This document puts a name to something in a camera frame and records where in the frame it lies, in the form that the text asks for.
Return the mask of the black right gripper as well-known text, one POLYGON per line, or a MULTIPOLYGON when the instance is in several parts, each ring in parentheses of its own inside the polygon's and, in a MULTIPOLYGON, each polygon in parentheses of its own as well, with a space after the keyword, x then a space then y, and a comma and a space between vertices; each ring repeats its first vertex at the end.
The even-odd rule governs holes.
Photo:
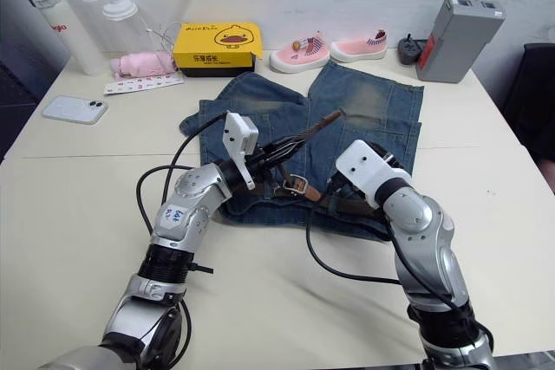
POLYGON ((364 194, 340 172, 328 180, 325 194, 339 211, 369 210, 364 194))

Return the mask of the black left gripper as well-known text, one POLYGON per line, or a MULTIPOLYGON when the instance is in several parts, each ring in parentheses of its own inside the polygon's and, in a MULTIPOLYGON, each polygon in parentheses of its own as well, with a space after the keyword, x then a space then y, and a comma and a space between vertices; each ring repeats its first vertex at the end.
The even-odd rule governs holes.
POLYGON ((252 155, 245 157, 245 166, 249 173, 261 173, 270 170, 279 163, 290 159, 304 146, 305 139, 298 135, 286 136, 272 144, 257 146, 252 155))

